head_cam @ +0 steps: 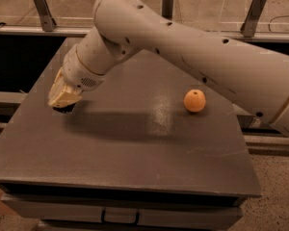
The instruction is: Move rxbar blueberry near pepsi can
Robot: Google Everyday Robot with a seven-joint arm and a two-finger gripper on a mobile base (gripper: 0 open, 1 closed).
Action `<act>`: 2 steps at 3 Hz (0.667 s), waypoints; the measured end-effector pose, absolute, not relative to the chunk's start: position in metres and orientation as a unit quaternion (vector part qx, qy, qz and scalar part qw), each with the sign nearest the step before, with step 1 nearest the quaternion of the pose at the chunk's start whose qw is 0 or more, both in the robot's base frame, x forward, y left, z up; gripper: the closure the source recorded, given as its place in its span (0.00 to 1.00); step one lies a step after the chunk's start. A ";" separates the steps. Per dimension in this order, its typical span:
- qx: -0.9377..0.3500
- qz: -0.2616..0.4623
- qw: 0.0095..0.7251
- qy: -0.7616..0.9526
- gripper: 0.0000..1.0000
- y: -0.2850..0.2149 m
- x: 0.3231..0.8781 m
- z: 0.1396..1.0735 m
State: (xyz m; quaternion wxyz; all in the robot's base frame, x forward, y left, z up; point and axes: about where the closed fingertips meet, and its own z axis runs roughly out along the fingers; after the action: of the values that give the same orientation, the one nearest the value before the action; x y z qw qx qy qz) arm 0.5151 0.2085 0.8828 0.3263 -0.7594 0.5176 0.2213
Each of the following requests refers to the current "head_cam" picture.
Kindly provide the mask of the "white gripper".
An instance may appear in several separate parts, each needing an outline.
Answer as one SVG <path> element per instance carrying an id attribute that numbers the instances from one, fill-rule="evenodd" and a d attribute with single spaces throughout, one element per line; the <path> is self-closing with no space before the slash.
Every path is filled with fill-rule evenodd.
<path id="1" fill-rule="evenodd" d="M 89 71 L 79 60 L 76 45 L 65 55 L 48 94 L 48 105 L 64 108 L 82 99 L 81 91 L 95 90 L 104 78 Z"/>

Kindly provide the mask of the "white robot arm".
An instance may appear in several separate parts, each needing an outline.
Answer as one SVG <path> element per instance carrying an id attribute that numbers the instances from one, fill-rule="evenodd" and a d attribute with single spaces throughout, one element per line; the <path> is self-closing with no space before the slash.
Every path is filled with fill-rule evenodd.
<path id="1" fill-rule="evenodd" d="M 289 138 L 289 56 L 167 20 L 141 0 L 95 0 L 93 26 L 66 54 L 48 104 L 66 108 L 148 50 Z"/>

